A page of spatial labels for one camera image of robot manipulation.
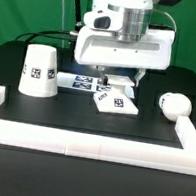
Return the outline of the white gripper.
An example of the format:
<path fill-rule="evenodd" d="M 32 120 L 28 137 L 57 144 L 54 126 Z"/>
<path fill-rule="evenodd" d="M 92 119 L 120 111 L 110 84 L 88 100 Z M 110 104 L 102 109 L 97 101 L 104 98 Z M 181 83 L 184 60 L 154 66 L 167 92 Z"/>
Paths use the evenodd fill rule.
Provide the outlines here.
<path fill-rule="evenodd" d="M 140 41 L 127 43 L 116 40 L 112 32 L 93 31 L 84 26 L 77 38 L 74 58 L 82 65 L 99 66 L 103 86 L 108 84 L 105 67 L 139 68 L 134 76 L 135 84 L 139 85 L 146 68 L 165 70 L 169 67 L 174 35 L 171 30 L 152 29 Z"/>

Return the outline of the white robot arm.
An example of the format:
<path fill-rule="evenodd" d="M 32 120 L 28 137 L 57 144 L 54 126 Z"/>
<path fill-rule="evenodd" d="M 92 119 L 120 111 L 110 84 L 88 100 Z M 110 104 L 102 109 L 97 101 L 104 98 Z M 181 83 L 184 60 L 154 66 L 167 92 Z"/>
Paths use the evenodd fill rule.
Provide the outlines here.
<path fill-rule="evenodd" d="M 176 29 L 150 23 L 153 6 L 174 6 L 182 0 L 93 0 L 84 15 L 74 50 L 76 62 L 95 66 L 104 84 L 106 67 L 147 69 L 169 67 Z"/>

